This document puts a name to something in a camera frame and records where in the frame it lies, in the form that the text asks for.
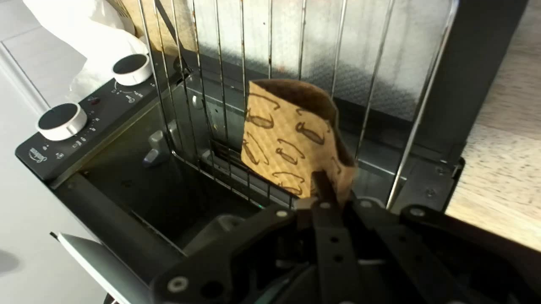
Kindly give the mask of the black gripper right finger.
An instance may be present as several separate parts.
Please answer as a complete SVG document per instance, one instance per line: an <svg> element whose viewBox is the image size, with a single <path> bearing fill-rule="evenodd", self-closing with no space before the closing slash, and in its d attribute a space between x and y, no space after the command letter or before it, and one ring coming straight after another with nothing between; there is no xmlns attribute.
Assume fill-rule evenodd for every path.
<svg viewBox="0 0 541 304"><path fill-rule="evenodd" d="M349 203L356 234L400 269L422 304L541 304L541 254L422 205Z"/></svg>

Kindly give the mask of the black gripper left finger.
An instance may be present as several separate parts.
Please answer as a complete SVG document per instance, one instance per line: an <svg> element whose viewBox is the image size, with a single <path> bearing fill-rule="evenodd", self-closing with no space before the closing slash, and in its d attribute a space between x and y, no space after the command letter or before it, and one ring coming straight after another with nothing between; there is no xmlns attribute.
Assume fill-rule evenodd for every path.
<svg viewBox="0 0 541 304"><path fill-rule="evenodd" d="M153 304L303 304L317 267L300 252L297 215L271 207L210 242L151 284Z"/></svg>

